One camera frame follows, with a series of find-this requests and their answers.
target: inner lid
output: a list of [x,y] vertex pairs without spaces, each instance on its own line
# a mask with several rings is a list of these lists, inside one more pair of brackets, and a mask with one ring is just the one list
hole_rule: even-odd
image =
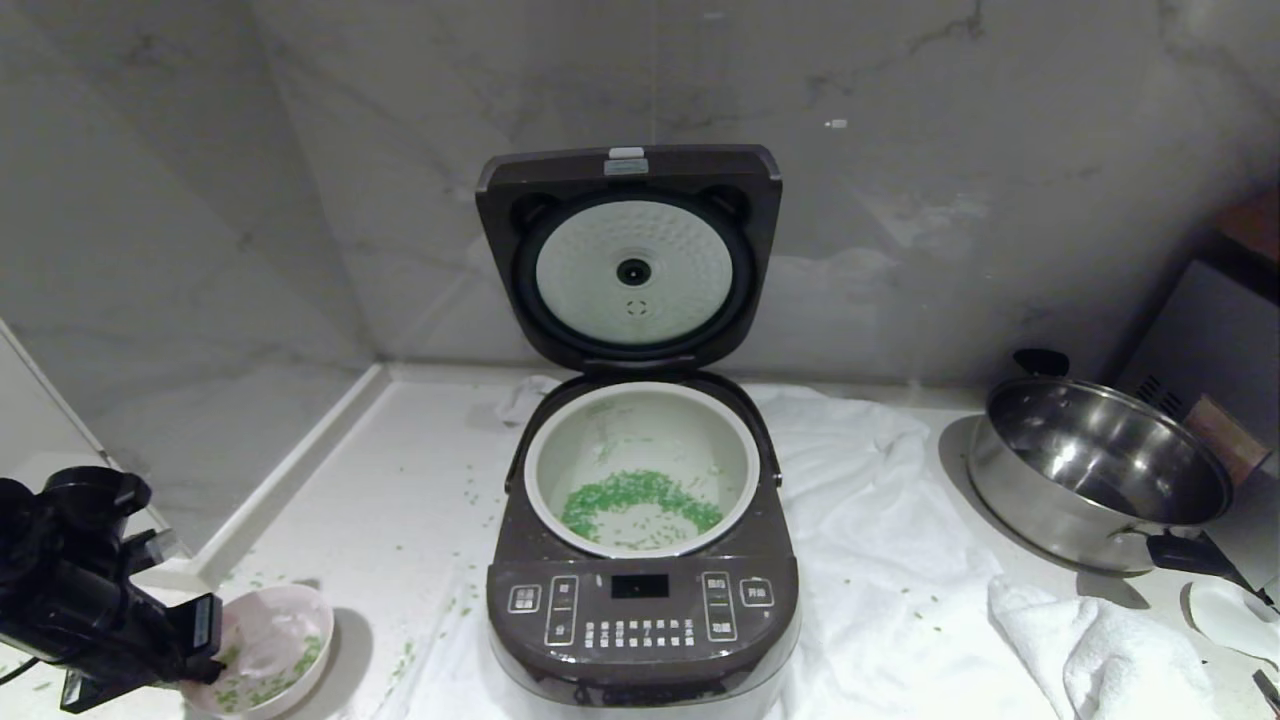
[[716,318],[730,299],[733,260],[699,215],[655,200],[617,200],[552,229],[535,283],[548,311],[575,333],[649,346]]

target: display screen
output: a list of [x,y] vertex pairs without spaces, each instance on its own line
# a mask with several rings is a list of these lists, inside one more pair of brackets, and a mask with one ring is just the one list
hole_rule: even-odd
[[632,597],[668,597],[669,575],[613,575],[614,600]]

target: white inner pot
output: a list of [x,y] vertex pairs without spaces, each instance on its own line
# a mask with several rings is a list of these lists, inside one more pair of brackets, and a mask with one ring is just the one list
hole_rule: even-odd
[[564,542],[605,557],[669,557],[746,511],[760,454],[722,402],[669,383],[621,383],[561,407],[534,434],[525,489]]

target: stainless steel pot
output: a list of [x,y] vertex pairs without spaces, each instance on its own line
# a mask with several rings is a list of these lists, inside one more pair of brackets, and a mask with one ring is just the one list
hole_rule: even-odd
[[1230,506],[1222,465],[1178,423],[1116,391],[1055,377],[997,386],[968,466],[987,506],[1057,557],[1239,575],[1211,543],[1185,538]]

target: control panel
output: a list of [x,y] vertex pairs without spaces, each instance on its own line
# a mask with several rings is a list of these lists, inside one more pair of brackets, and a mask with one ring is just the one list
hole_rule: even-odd
[[508,583],[490,579],[494,597],[506,600],[492,619],[529,646],[586,661],[722,655],[791,616],[774,610],[774,579],[783,573],[722,564],[694,573],[567,573],[562,565],[540,580],[525,568]]

